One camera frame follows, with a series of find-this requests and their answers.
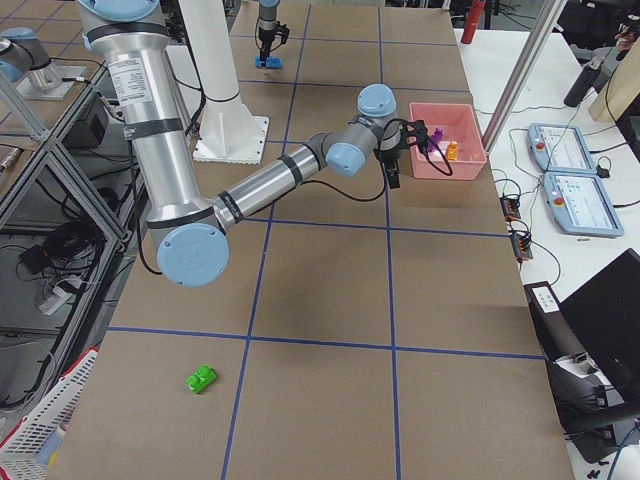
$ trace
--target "black cable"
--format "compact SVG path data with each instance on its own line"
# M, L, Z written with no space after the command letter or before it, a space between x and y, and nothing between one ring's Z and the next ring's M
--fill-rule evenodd
M613 120L614 123L616 124L618 123L618 121L616 120L616 117L613 116L613 113L611 113L611 108L609 108L609 86L611 85L611 82L613 81L613 76L616 74L617 70L618 70L618 67L616 67L616 69L611 73L611 78L609 78L609 81L607 82L607 86L604 89L604 105L605 107L607 107L607 112L609 112L609 115L611 116L611 120Z
M602 150L589 150L589 153L592 155L596 155L598 153L608 152L609 150L613 150L614 148L624 147L625 145L628 145L627 142L619 143L618 145L614 145L613 147L603 148Z
M47 277L46 275L41 275L39 277L34 277L34 278L29 278L29 279L23 278L23 277L20 276L20 272L19 272L20 265L22 265L22 260L20 260L18 263L16 263L15 272L16 272L16 278L18 280L20 280L21 282L29 283L29 282L35 282L36 280L48 280L48 279L51 278L51 276Z
M353 195L349 195L348 193L343 192L338 187L336 187L334 185L331 185L330 183L322 181L322 180L306 180L306 181L302 182L302 185L309 185L309 184L312 184L312 183L315 183L315 184L318 184L318 185L324 185L325 187L330 188L334 192L339 193L343 197L346 197L349 200L353 200L354 202L361 202L361 203L373 202L373 201L379 199L382 195L384 195L384 192L387 190L387 176L384 174L384 165L382 165L382 163L380 163L380 168L382 170L382 190L380 190L380 192L377 195L375 195L374 197L370 197L370 198L354 197Z
M533 243L534 245L537 245L538 247L540 247L541 249L543 249L545 252L547 252L549 255L551 255L551 257L556 261L556 263L558 264L558 275L556 276L555 280L553 282L550 283L551 286L555 285L556 283L558 283L558 280L560 280L560 277L562 276L562 265L560 264L560 260L558 260L558 257L556 257L553 252L551 250L549 250L547 247L540 245L538 242L531 240L531 243Z
M3 245L2 247L0 247L0 250L4 250L5 248L20 248L21 250L28 250L27 247L23 247L22 245L15 245L15 244L10 244L10 245Z
M84 77L63 77L62 81L63 82L84 83L85 85L93 86L93 83L91 83L89 80L87 80Z
M133 193L133 221L135 222L136 240L138 241L138 254L142 265L147 269L149 273L153 275L162 275L162 272L158 272L151 268L147 263L147 259L144 257L144 251L142 249L142 233L140 232L140 212L138 211L138 189L136 187L136 172L135 165L133 163L133 146L131 142L127 142L129 147L129 172L131 174L131 189Z
M173 74L173 79L179 84L182 85L183 87L186 88L190 88L191 90L195 90L196 92L200 92L202 93L202 89L198 88L198 87L194 87L193 85L189 85L188 83L184 83L182 80L178 79L178 77L176 77L175 73Z
M60 205L60 207L62 207L62 213L65 217L72 219L72 220L77 220L79 218L82 218L82 215L79 214L78 212L76 212L75 210L73 210L71 207L69 207L68 205L66 205L64 202L62 202L61 200L58 200L56 197L54 197L51 192L49 192L49 190L47 190L47 188L44 186L44 184L36 178L35 180L36 185L38 185L40 187L40 189L42 190L42 192L49 197L53 202L57 203L58 205Z
M107 67L105 67L102 63L96 61L96 60L91 60L90 58L68 58L68 57L50 57L53 60L63 60L63 61L67 61L67 62L90 62L90 63L95 63L96 65L98 65L99 67L104 68L105 70L107 70Z
M89 148L79 148L75 151L78 152L87 152L96 157L102 158L103 160L108 160L113 163L129 163L128 155L105 155L104 153L96 152L95 150L91 150Z
M506 194L504 193L505 187L506 185L504 185L502 187L502 196L505 198L512 198L512 197L516 197L516 201L518 202L518 204L520 204L520 197L522 196L522 187L520 186L520 184L518 182L516 182L515 180L512 180L510 178L499 178L497 180L494 180L493 183L499 183L499 182L504 182L504 183L512 183L516 186L516 188L518 189L518 193L509 193Z
M614 205L613 208L627 208L627 207L633 207L634 205L638 205L640 203L640 200L636 200L635 202L631 202L631 203L621 203L618 205Z
M189 125L184 131L185 135L189 135L195 129L196 124L198 123L198 117L200 117L200 114L204 110L204 107L207 105L207 96L204 93L204 87L202 86L202 78L200 77L200 71L198 70L198 65L196 64L196 57L193 54L193 49L191 48L191 41L189 40L189 34L187 33L186 30L184 31L184 39L185 39L185 43L187 44L187 50L189 52L189 57L191 58L191 63L193 64L193 68L196 72L198 85L200 85L200 105L198 105L198 108L196 109L196 111L193 112L193 116L189 120Z
M131 260L129 263L127 263L126 265L122 266L120 268L120 270L118 270L116 273L114 273L113 276L111 277L111 279L109 280L109 283L105 284L102 287L103 291L106 291L113 284L113 282L115 282L116 278L118 278L127 268L132 266L134 263L136 263L136 261L135 260ZM109 299L109 300L102 300L101 303L111 303L111 302L117 302L119 300L120 300L119 298L112 298L112 299Z
M525 25L524 23L520 23L519 21L517 21L515 18L511 17L511 15L500 12L502 15L504 15L506 18L508 18L509 20L511 20L513 23L515 23L516 25L521 26L522 28L526 29L526 30L531 30L532 27L530 27L529 25Z
M453 175L453 168L451 168L451 164L449 163L449 159L447 158L447 156L440 149L440 145L438 145L433 140L431 140L431 137L428 136L428 135L427 135L427 142L430 143L431 145L433 145L436 148L436 150L438 150L438 153L442 157L442 160L444 161L444 164L447 166L447 171L445 171L445 170L441 169L440 167L438 167L431 160L431 158L429 157L429 150L428 150L427 147L422 146L422 145L418 145L418 150L420 150L420 153L422 155L424 155L424 158L427 160L427 162L429 162L429 165L431 165L433 168L435 168L438 172L440 172L441 174L443 174L446 177L451 177Z
M131 168L130 166L126 166L124 168L119 168L118 170L111 170L109 172L102 172L102 173L99 173L99 174L94 175L92 177L89 177L89 180L93 181L93 180L97 180L99 178L106 177L106 176L109 176L109 175L115 175L116 173L126 172L130 168Z
M10 144L8 144L8 143L2 143L2 142L0 142L0 145L2 145L3 147L19 148L19 149L23 150L23 148L22 148L22 147L19 147L18 145L10 145Z

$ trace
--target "cardboard table surface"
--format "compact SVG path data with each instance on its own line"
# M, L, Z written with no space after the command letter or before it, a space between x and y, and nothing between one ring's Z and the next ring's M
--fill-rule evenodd
M255 18L243 4L232 46L244 103L271 117L263 164L343 128L371 83L405 117L472 101L446 13L283 4L278 71L252 66ZM207 287L136 263L49 478L571 478L488 167L425 181L400 161L375 202L311 184L237 225ZM196 165L206 195L255 169ZM318 178L382 186L373 159ZM205 363L219 378L196 395Z

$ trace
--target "cable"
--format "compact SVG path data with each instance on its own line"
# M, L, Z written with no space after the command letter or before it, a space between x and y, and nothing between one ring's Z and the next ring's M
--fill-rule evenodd
M522 168L520 165L518 165L518 151L516 149L516 142L513 139L513 135L512 132L514 131L521 131L521 132L528 132L529 130L527 130L526 128L512 128L509 130L508 135L509 135L509 143L510 143L510 147L511 147L511 153L513 153L513 158L514 158L514 163L515 166L518 170L520 170L523 173L526 173L527 175L529 175L531 178L533 178L536 182L538 182L540 179L537 175L534 175L531 172L528 172L527 170L525 170L524 168Z
M607 161L609 162L609 167L606 169L609 173L611 173L611 169L613 168L613 163L611 162L611 159L609 157L607 157L606 155L602 155L600 158L598 158L598 163L596 164L596 167L602 168L604 169L604 167L600 166L600 161L606 158Z
M49 197L54 203L57 203L58 205L60 205L62 207L62 214L67 217L68 219L72 219L72 220L77 220L79 218L82 218L82 215L78 212L76 212L75 210L73 210L71 207L69 207L68 205L66 205L66 203L58 200L56 197L54 197L51 192L49 192L49 190L47 190L47 188L44 186L44 184L36 178L35 180L36 185L38 185L40 187L40 189L43 191L43 193Z
M116 173L126 172L130 168L131 168L130 166L127 166L127 167L124 167L124 168L119 168L118 170L111 170L109 172L102 172L102 173L99 173L99 174L94 175L92 177L89 177L89 180L93 181L93 180L97 180L97 179L102 178L102 177L106 177L108 175L115 175Z
M102 158L103 160L108 160L113 163L129 163L128 155L105 155L104 153L96 152L95 150L91 150L89 148L78 148L76 149L78 152L87 152L96 157Z
M500 173L502 173L504 175L504 178L507 178L509 176L509 175L507 175L507 172L505 172L501 168L492 168L491 171L492 172L500 172Z
M3 147L19 148L19 149L21 149L21 150L24 150L22 147L19 147L19 146L17 146L17 145L11 145L11 144L9 144L9 143L2 143L2 142L0 142L0 145L2 145Z
M589 135L596 135L596 134L598 134L598 133L602 133L602 132L605 132L605 131L607 131L607 130L610 130L610 129L612 129L612 128L616 128L616 127L617 127L617 125L610 125L610 126L608 126L608 127L606 127L606 128L603 128L602 130L598 130L598 131L596 131L596 132L583 133L583 134L582 134L582 136L583 136L583 137L588 137Z
M533 243L534 245L540 247L541 249L543 249L545 252L547 252L549 255L551 255L551 257L556 261L556 264L558 264L558 275L556 276L555 280L553 282L551 282L551 286L555 285L556 283L558 283L558 280L560 280L560 277L562 276L562 265L560 264L560 260L558 260L558 257L556 257L553 252L551 250L549 250L547 247L540 245L538 242L535 242L533 240L531 240L531 243Z
M27 247L23 247L22 245L15 245L15 244L3 245L2 247L0 247L0 250L4 250L5 248L19 248L22 251L28 250Z
M635 202L631 202L631 203L622 203L622 204L614 205L613 208L633 207L634 205L638 205L639 203L640 203L640 200L636 200Z
M516 25L521 26L522 28L526 29L526 30L531 30L532 27L530 27L529 25L525 25L524 23L520 23L519 21L517 21L515 18L511 17L511 15L506 14L504 12L500 12L502 15L504 15L506 18L508 18L509 20L511 20L513 23L515 23Z
M189 135L196 128L196 124L198 123L198 117L200 116L200 114L204 110L204 107L207 105L207 96L204 93L204 87L202 86L202 79L200 77L200 71L198 70L198 65L196 64L196 57L193 54L193 49L191 48L191 41L189 40L189 34L187 33L186 30L184 31L184 39L185 39L185 43L187 44L187 50L189 51L189 57L191 58L191 63L193 64L193 68L194 68L194 70L196 72L196 78L198 79L198 85L200 85L200 89L199 89L200 90L200 105L198 105L198 108L196 109L196 111L193 112L193 116L191 117L191 119L189 121L189 125L187 126L186 130L184 131L184 134L186 136L186 135Z
M438 145L433 140L431 140L431 137L428 136L428 135L427 135L427 142L430 143L432 146L434 146L436 148L436 150L438 150L438 153L442 157L442 160L444 161L444 164L447 166L447 171L442 170L435 163L433 163L433 161L429 157L429 150L428 150L427 147L425 147L423 145L418 145L418 150L420 150L420 153L422 155L424 155L424 158L427 160L427 162L429 162L429 165L431 165L433 168L435 168L438 172L440 172L441 174L443 174L446 177L451 177L453 175L453 168L451 167L451 163L449 163L449 159L447 158L447 156L440 149L440 145Z
M550 110L564 110L565 108L569 108L567 105L564 105L562 107L553 107L551 105L538 105L537 107L526 107L523 108L522 110L512 110L511 112L509 112L509 114L512 113L523 113L526 112L528 110L542 110L542 109L550 109ZM485 112L483 110L480 110L478 108L474 108L474 110L478 113L481 113L483 115L493 115L495 112Z
M607 475L607 480L611 480L613 478L613 471L616 469L616 465L618 464L618 460L620 459L620 454L622 453L624 447L628 446L627 442L631 438L634 430L637 430L638 433L640 433L640 427L638 427L638 425L634 425L633 428L629 430L629 433L625 435L624 440L622 440L622 443L616 451L616 456L613 458L613 463L611 463L611 469L609 470L609 475Z
M85 85L93 86L93 83L91 83L89 80L87 80L84 77L63 77L62 81L63 82L84 83Z
M116 278L118 278L118 276L120 276L127 268L131 267L134 263L136 263L136 261L135 260L131 260L129 263L127 263L122 268L120 268L120 270L118 270L116 273L114 273L113 276L111 277L111 280L109 280L109 283L107 283L106 285L104 285L102 287L103 290L107 290L113 284L113 282L116 280ZM111 302L118 302L118 301L120 301L119 298L112 298L112 299L109 299L109 300L102 300L101 303L111 303Z
M348 193L343 192L338 187L336 187L334 185L331 185L330 183L324 182L322 180L306 180L306 181L302 182L302 185L309 185L309 184L312 184L312 183L315 183L315 184L318 184L318 185L324 185L325 187L330 188L334 192L339 193L343 197L346 197L349 200L353 200L354 202L361 202L361 203L373 202L373 201L379 199L382 195L384 195L384 192L387 190L387 176L384 174L384 165L382 165L382 163L380 163L380 169L382 170L382 190L380 190L380 192L377 195L375 195L374 197L370 197L370 198L354 197L353 195L349 195Z
M56 357L53 355L51 350L48 349L42 343L37 342L35 340L29 341L29 342L18 343L18 344L15 344L15 345L9 345L9 346L6 346L6 347L1 347L0 351L1 350L8 350L8 349L11 349L11 348L24 347L25 345L39 345L47 353L47 356L51 359L50 363L53 363L53 369L49 373L49 376L48 376L47 380L46 381L42 381L41 376L44 375L44 371L42 370L42 367L41 367L40 368L40 372L38 373L38 378L36 379L35 383L33 384L33 387L31 387L29 390L24 391L24 393L26 395L24 395L20 400L16 400L16 401L11 402L11 403L6 403L6 401L10 397L10 395L7 395L4 398L4 400L2 400L2 403L0 403L0 410L6 410L7 408L8 409L12 409L13 407L16 407L18 405L24 406L27 403L27 397L29 397L29 395L35 394L35 392L37 392L43 385L47 385L47 387L48 387L49 382L51 382L51 379L55 375L55 372L58 370L58 361L56 360Z
M98 65L99 67L104 68L105 70L107 70L107 67L104 66L102 63L96 61L96 60L91 60L90 58L68 58L68 57L50 57L53 60L63 60L63 61L67 61L67 62L90 62L90 63L95 63L96 65Z
M608 152L609 150L613 150L614 148L624 147L625 145L628 145L627 142L619 143L618 145L614 145L613 147L603 148L602 150L589 150L589 153L592 155L596 155L598 153Z
M153 275L162 275L162 272L158 272L151 268L147 263L147 259L144 257L144 251L142 250L142 233L140 232L140 212L138 211L138 189L136 187L136 173L135 165L133 163L133 146L131 142L127 142L129 147L129 172L131 174L131 188L133 194L133 221L135 222L136 240L138 241L138 254L142 265L147 269L149 273Z
M198 88L198 87L194 87L193 85L189 85L188 83L183 82L182 80L179 80L178 77L176 77L175 73L173 74L173 79L179 84L182 85L183 87L186 88L190 88L191 90L195 90L196 92L200 92L202 93L202 89Z
M513 196L516 197L516 201L518 202L518 204L520 203L520 197L522 196L522 187L520 187L520 184L518 182L516 182L515 180L512 180L510 178L499 178L498 180L494 180L493 183L498 183L498 182L504 182L504 185L502 186L502 196L505 198L511 198ZM505 189L507 187L507 183L512 183L516 186L516 188L518 189L518 193L510 193L508 195L505 195Z

